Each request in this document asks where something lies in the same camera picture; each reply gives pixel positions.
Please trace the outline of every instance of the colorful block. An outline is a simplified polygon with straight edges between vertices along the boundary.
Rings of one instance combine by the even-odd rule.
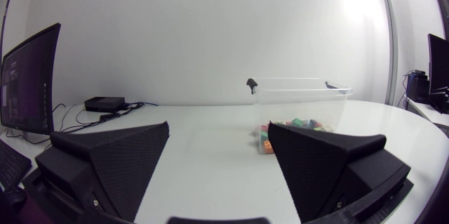
[[[326,132],[333,132],[334,131],[334,129],[331,128],[330,126],[323,126],[323,130],[326,131]]]
[[[292,126],[303,126],[304,122],[298,118],[295,118],[292,120]]]
[[[317,123],[318,123],[318,122],[317,122],[316,120],[311,119],[311,120],[310,120],[310,127],[316,128],[316,124],[317,124]]]
[[[308,129],[310,126],[310,121],[309,120],[304,120],[304,121],[302,121],[303,122],[303,125],[302,125],[302,127],[304,128],[304,129]]]
[[[264,141],[263,148],[264,148],[265,154],[273,154],[274,153],[272,144],[269,142],[269,140]]]

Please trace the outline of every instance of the clear plastic bin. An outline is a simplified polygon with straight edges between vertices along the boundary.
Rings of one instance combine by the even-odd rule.
[[[273,152],[268,124],[333,132],[352,89],[325,79],[249,79],[255,106],[255,140],[261,153]]]

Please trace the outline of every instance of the black foam padding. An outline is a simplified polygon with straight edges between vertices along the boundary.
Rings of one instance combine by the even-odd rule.
[[[266,218],[254,218],[245,220],[194,220],[172,217],[167,224],[269,224]]]
[[[317,217],[349,162],[382,150],[387,140],[275,124],[268,137],[302,222]]]
[[[53,147],[89,161],[119,217],[134,221],[168,139],[167,123],[87,134],[52,133]]]

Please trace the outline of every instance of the white desk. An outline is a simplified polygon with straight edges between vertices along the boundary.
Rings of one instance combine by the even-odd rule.
[[[92,116],[81,114],[79,118],[86,121],[89,118],[84,118],[85,115]],[[83,132],[165,120],[170,126],[170,138],[135,222],[165,223],[171,216],[205,219],[264,216],[271,223],[300,222],[276,157],[257,153],[251,135],[252,106],[146,106]],[[444,133],[411,112],[363,101],[347,102],[337,132],[387,136],[386,149],[412,167],[408,179],[415,184],[387,223],[413,223],[426,206],[448,159],[449,140]],[[4,140],[25,154],[38,152],[36,146],[22,140]]]
[[[428,119],[437,127],[442,129],[449,129],[449,114],[441,114],[437,112],[431,105],[425,105],[422,103],[416,103],[412,99],[408,99],[408,104],[411,105],[415,110],[424,117]]]

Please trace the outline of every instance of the monitor screen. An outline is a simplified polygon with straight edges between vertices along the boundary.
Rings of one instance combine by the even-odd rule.
[[[51,83],[60,24],[7,53],[1,67],[1,124],[31,133],[53,131]]]
[[[430,93],[444,93],[449,86],[449,41],[429,34]]]

